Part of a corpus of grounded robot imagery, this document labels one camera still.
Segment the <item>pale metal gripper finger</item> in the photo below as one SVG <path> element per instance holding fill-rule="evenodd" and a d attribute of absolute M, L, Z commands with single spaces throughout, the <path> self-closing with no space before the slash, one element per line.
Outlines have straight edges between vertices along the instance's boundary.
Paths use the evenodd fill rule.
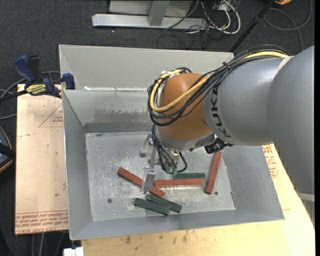
<path fill-rule="evenodd" d="M 156 173 L 154 171 L 146 171 L 143 176 L 142 186 L 140 192 L 146 194 L 152 188 Z"/>
<path fill-rule="evenodd" d="M 139 156 L 144 158 L 152 153 L 153 150 L 153 139 L 152 135 L 148 134 L 146 139 L 144 140 L 143 147 L 139 151 Z"/>

